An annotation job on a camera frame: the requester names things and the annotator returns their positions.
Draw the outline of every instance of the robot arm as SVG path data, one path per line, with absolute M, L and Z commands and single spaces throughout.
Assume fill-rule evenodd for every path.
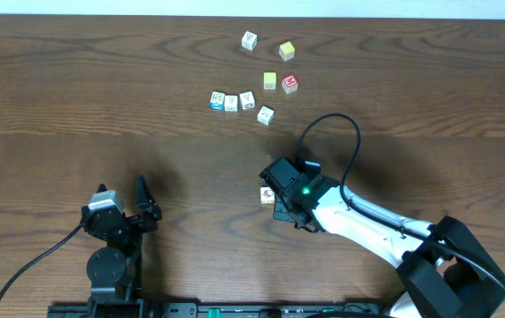
M 456 264 L 443 276 L 438 273 L 442 261 L 454 256 L 437 247 L 446 245 L 475 255 L 505 287 L 505 275 L 494 260 L 466 226 L 450 216 L 438 224 L 399 216 L 358 197 L 346 186 L 343 197 L 339 182 L 321 175 L 317 163 L 294 164 L 280 157 L 261 172 L 260 178 L 299 228 L 311 226 L 351 239 L 396 268 L 407 292 L 390 308 L 390 315 L 488 317 L 505 300 L 505 291 L 467 261 L 456 258 Z M 428 243 L 396 229 L 418 234 Z
M 344 187 L 344 191 L 347 197 L 356 203 L 359 208 L 373 216 L 425 236 L 431 234 L 427 228 L 432 224 L 427 221 L 399 216 L 358 197 L 348 187 Z M 339 186 L 329 189 L 321 196 L 319 205 L 313 210 L 313 216 L 323 230 L 353 240 L 377 254 L 395 268 L 402 263 L 405 252 L 415 251 L 422 243 L 419 239 L 404 236 L 402 233 L 362 216 L 359 212 L 349 208 L 341 198 Z

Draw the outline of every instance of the small cube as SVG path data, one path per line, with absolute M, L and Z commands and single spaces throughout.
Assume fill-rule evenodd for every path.
M 266 106 L 262 106 L 259 111 L 259 115 L 256 117 L 262 124 L 270 125 L 272 119 L 274 119 L 274 110 Z
M 260 203 L 261 204 L 268 204 L 268 203 L 274 203 L 275 197 L 274 197 L 274 192 L 272 189 L 270 189 L 267 186 L 263 186 L 260 189 Z
M 276 73 L 264 73 L 264 89 L 276 89 Z
M 245 35 L 243 35 L 243 40 L 241 42 L 243 48 L 253 50 L 254 47 L 256 46 L 256 41 L 257 41 L 256 34 L 246 31 Z
M 282 79 L 282 88 L 284 89 L 286 94 L 297 91 L 298 85 L 299 85 L 298 79 L 294 74 L 290 74 Z
M 225 94 L 219 92 L 213 92 L 211 94 L 211 101 L 209 101 L 209 106 L 214 110 L 223 110 L 223 102 L 225 101 Z
M 225 111 L 237 111 L 238 110 L 238 98 L 235 95 L 225 96 Z
M 282 60 L 288 61 L 289 59 L 292 59 L 294 57 L 294 54 L 296 53 L 296 48 L 294 48 L 291 42 L 285 42 L 284 44 L 280 45 L 279 53 L 280 56 L 282 57 Z
M 241 107 L 243 107 L 243 110 L 254 108 L 253 92 L 245 92 L 239 94 L 238 97 L 241 100 Z

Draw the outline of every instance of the wood grain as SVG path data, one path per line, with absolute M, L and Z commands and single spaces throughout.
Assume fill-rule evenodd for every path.
M 259 35 L 252 52 L 245 30 Z M 263 72 L 293 72 L 299 90 L 264 92 Z M 274 122 L 212 111 L 213 90 L 252 90 Z M 150 296 L 394 299 L 386 262 L 260 205 L 260 171 L 332 111 L 362 129 L 356 192 L 407 216 L 457 217 L 505 271 L 505 21 L 0 16 L 0 289 L 73 229 L 99 183 L 130 207 L 143 173 L 164 215 L 145 241 Z M 305 152 L 339 176 L 353 133 L 329 119 Z M 73 238 L 12 286 L 0 316 L 85 301 L 98 246 Z

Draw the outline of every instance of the yellow block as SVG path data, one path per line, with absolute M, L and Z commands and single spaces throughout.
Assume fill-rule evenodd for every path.
M 276 73 L 264 73 L 264 89 L 276 89 Z
M 276 84 L 276 73 L 275 72 L 265 72 L 264 73 L 264 84 Z
M 291 52 L 295 51 L 296 48 L 291 44 L 291 42 L 285 42 L 280 46 L 280 49 L 282 50 L 283 54 L 288 55 Z

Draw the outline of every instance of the black cable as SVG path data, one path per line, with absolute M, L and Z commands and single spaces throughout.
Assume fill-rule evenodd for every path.
M 4 288 L 2 288 L 2 290 L 0 291 L 0 302 L 2 301 L 2 298 L 5 295 L 5 292 L 7 292 L 7 290 L 11 286 L 11 284 L 13 284 L 17 280 L 17 278 L 19 278 L 19 276 L 21 276 L 21 274 L 23 274 L 26 270 L 31 268 L 34 264 L 36 264 L 37 262 L 39 262 L 43 258 L 52 254 L 52 252 L 56 251 L 60 246 L 64 245 L 66 242 L 68 242 L 68 240 L 71 239 L 74 235 L 76 235 L 76 233 L 78 233 L 79 229 L 81 229 L 81 228 L 82 228 L 82 225 L 78 225 L 72 232 L 70 232 L 70 234 L 68 234 L 67 237 L 65 237 L 63 240 L 58 242 L 58 244 L 56 244 L 55 246 L 52 246 L 45 253 L 37 256 L 34 260 L 30 261 L 27 265 L 25 265 L 22 269 L 20 269 L 17 273 L 15 273 L 15 275 L 13 275 L 13 277 L 9 280 L 9 282 L 7 282 L 7 284 L 5 284 L 5 286 L 4 286 Z
M 371 313 L 355 313 L 355 312 L 326 312 L 308 315 L 306 318 L 333 318 L 333 317 L 343 317 L 343 318 L 358 318 L 358 317 L 374 317 L 374 318 L 394 318 L 385 314 L 371 314 Z
M 455 257 L 457 257 L 457 258 L 461 259 L 462 261 L 465 261 L 466 263 L 468 263 L 469 265 L 471 265 L 473 268 L 481 271 L 492 282 L 494 282 L 495 284 L 497 284 L 505 292 L 505 285 L 501 282 L 501 280 L 498 277 L 496 277 L 494 275 L 494 273 L 492 273 L 486 267 L 480 265 L 480 264 L 482 264 L 484 262 L 482 260 L 480 260 L 478 257 L 476 257 L 476 255 L 469 254 L 469 253 L 467 253 L 465 251 L 460 251 L 460 250 L 457 250 L 455 248 L 443 245 L 443 244 L 435 241 L 434 239 L 428 238 L 428 237 L 426 237 L 424 235 L 421 235 L 421 234 L 413 232 L 413 231 L 409 231 L 409 230 L 405 229 L 403 226 L 398 226 L 398 225 L 389 223 L 387 221 L 384 221 L 384 220 L 380 219 L 379 217 L 373 216 L 373 215 L 365 212 L 364 210 L 360 209 L 359 207 L 357 207 L 352 202 L 352 200 L 349 200 L 347 198 L 347 196 L 344 193 L 344 183 L 345 183 L 345 180 L 347 178 L 347 174 L 349 174 L 350 168 L 352 167 L 352 163 L 355 161 L 355 158 L 357 157 L 358 150 L 360 149 L 360 143 L 361 143 L 360 142 L 360 140 L 361 140 L 361 138 L 360 138 L 360 129 L 358 128 L 357 123 L 351 117 L 349 117 L 347 115 L 344 115 L 344 114 L 340 114 L 340 113 L 331 113 L 331 114 L 327 114 L 327 115 L 321 116 L 321 117 L 315 119 L 311 124 L 309 124 L 309 126 L 306 127 L 306 129 L 304 130 L 304 133 L 302 133 L 302 136 L 299 138 L 299 141 L 298 141 L 298 148 L 296 150 L 296 164 L 298 164 L 299 151 L 300 151 L 300 149 L 302 147 L 302 143 L 304 142 L 304 137 L 307 134 L 307 132 L 310 129 L 312 129 L 312 127 L 315 126 L 317 123 L 319 123 L 321 120 L 323 120 L 325 118 L 328 118 L 328 117 L 342 117 L 342 118 L 345 118 L 345 119 L 349 120 L 352 123 L 352 125 L 354 126 L 355 131 L 357 132 L 357 146 L 355 147 L 355 151 L 353 152 L 352 157 L 350 158 L 349 163 L 347 164 L 347 168 L 345 169 L 345 171 L 343 173 L 343 177 L 341 178 L 341 183 L 340 183 L 340 188 L 339 188 L 339 192 L 341 194 L 341 198 L 343 199 L 343 201 L 345 202 L 345 204 L 347 205 L 347 207 L 354 209 L 355 211 L 357 211 L 362 216 L 365 216 L 365 217 L 367 217 L 367 218 L 375 221 L 376 223 L 380 223 L 380 224 L 382 224 L 384 226 L 387 226 L 387 227 L 389 227 L 390 229 L 392 229 L 394 231 L 399 231 L 403 235 L 407 235 L 407 236 L 410 236 L 412 238 L 419 239 L 419 240 L 423 241 L 424 243 L 426 243 L 426 244 L 428 244 L 430 246 L 433 246 L 435 248 L 441 249 L 445 253 L 449 253 L 449 254 L 454 255 Z M 328 317 L 328 316 L 330 317 L 330 316 L 333 316 L 333 315 L 315 314 L 315 315 L 312 315 L 310 317 L 311 318 L 323 318 L 323 317 Z

